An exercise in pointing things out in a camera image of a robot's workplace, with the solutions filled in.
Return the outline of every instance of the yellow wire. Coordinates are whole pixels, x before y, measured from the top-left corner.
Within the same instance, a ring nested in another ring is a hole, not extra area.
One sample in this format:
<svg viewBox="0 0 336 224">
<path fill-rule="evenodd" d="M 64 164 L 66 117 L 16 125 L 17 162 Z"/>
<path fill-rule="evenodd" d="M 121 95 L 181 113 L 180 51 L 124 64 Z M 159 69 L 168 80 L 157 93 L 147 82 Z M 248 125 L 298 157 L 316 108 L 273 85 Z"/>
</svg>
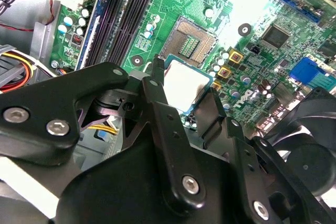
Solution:
<svg viewBox="0 0 336 224">
<path fill-rule="evenodd" d="M 30 68 L 31 75 L 32 75 L 31 77 L 33 77 L 34 70 L 33 70 L 32 64 L 30 64 L 27 60 L 25 60 L 24 58 L 22 58 L 20 56 L 12 55 L 12 54 L 7 53 L 7 52 L 4 52 L 3 55 L 23 61 Z"/>
<path fill-rule="evenodd" d="M 108 133 L 111 133 L 112 135 L 116 135 L 117 134 L 117 132 L 113 128 L 107 127 L 107 126 L 103 126 L 103 125 L 93 125 L 93 126 L 90 126 L 89 129 L 99 130 L 99 131 L 106 131 Z"/>
</svg>

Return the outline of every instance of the silver screw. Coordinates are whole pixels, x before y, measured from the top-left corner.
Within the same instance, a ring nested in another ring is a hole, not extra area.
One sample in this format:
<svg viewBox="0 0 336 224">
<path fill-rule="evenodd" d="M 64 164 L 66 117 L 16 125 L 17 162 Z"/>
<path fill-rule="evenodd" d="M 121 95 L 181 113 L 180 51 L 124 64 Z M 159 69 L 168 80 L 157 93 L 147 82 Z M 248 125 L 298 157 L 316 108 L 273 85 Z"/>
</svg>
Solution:
<svg viewBox="0 0 336 224">
<path fill-rule="evenodd" d="M 122 76 L 122 72 L 119 69 L 114 69 L 113 73 L 115 73 L 115 74 L 117 74 L 119 76 Z"/>
<path fill-rule="evenodd" d="M 47 131 L 54 136 L 64 136 L 70 130 L 69 124 L 63 120 L 52 120 L 47 124 Z"/>
<path fill-rule="evenodd" d="M 156 81 L 150 80 L 149 82 L 150 82 L 152 85 L 154 85 L 154 86 L 157 86 L 157 85 L 158 85 L 158 83 L 157 83 Z"/>
<path fill-rule="evenodd" d="M 52 68 L 55 68 L 55 69 L 58 68 L 58 66 L 59 66 L 58 62 L 55 61 L 55 60 L 53 60 L 53 61 L 50 63 L 50 65 L 51 65 Z"/>
<path fill-rule="evenodd" d="M 23 123 L 29 118 L 29 113 L 22 108 L 9 108 L 4 112 L 4 119 L 10 123 Z"/>
<path fill-rule="evenodd" d="M 239 126 L 239 123 L 236 120 L 232 119 L 231 122 L 233 123 L 234 126 L 237 126 L 237 127 Z"/>
<path fill-rule="evenodd" d="M 260 142 L 261 142 L 261 144 L 262 144 L 264 147 L 267 147 L 267 143 L 266 143 L 266 141 L 265 141 L 265 140 L 263 140 L 263 139 L 260 139 Z"/>
<path fill-rule="evenodd" d="M 253 202 L 253 207 L 254 210 L 257 212 L 257 214 L 263 219 L 263 220 L 268 220 L 269 219 L 269 214 L 266 209 L 266 207 L 259 201 L 254 201 Z"/>
<path fill-rule="evenodd" d="M 197 194 L 200 190 L 197 181 L 191 176 L 184 176 L 182 179 L 182 184 L 184 189 L 186 189 L 190 194 Z"/>
</svg>

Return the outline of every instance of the orange wire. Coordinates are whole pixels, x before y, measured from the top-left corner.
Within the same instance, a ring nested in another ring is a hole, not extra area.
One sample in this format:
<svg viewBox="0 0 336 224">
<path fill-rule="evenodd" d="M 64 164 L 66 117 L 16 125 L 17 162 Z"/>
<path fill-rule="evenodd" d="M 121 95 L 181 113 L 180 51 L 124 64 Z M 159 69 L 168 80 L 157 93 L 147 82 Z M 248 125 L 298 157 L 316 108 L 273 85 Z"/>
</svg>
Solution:
<svg viewBox="0 0 336 224">
<path fill-rule="evenodd" d="M 15 86 L 15 87 L 3 90 L 2 92 L 6 93 L 8 91 L 12 91 L 12 90 L 18 89 L 18 88 L 22 87 L 23 85 L 25 85 L 28 82 L 28 80 L 29 80 L 29 69 L 28 69 L 28 67 L 25 64 L 23 64 L 23 66 L 25 67 L 25 70 L 26 70 L 26 77 L 23 80 L 23 82 L 20 83 L 18 86 Z"/>
</svg>

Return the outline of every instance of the black ram slot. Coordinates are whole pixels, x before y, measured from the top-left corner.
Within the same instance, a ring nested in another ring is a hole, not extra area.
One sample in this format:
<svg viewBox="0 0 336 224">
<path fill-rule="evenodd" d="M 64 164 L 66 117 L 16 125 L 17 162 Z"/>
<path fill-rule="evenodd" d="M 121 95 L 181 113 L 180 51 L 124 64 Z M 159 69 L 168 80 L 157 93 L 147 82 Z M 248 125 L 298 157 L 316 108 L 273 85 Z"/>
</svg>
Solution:
<svg viewBox="0 0 336 224">
<path fill-rule="evenodd" d="M 129 0 L 127 10 L 121 18 L 112 46 L 108 49 L 108 61 L 121 65 L 131 46 L 134 35 L 144 16 L 150 0 Z"/>
<path fill-rule="evenodd" d="M 108 31 L 110 27 L 114 26 L 122 3 L 123 0 L 109 0 L 103 18 L 100 21 L 100 29 L 92 42 L 86 66 L 91 66 L 99 62 L 101 56 L 103 55 L 103 49 L 107 46 L 108 43 Z"/>
</svg>

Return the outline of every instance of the black fan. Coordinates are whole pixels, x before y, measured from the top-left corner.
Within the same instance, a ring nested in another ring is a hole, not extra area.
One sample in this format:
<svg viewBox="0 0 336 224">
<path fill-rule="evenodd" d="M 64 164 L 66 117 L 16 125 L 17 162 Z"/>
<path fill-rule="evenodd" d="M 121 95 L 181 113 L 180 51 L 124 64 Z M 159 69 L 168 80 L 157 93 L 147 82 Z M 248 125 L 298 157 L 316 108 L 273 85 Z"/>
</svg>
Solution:
<svg viewBox="0 0 336 224">
<path fill-rule="evenodd" d="M 265 139 L 316 197 L 336 185 L 336 98 L 315 88 Z"/>
</svg>

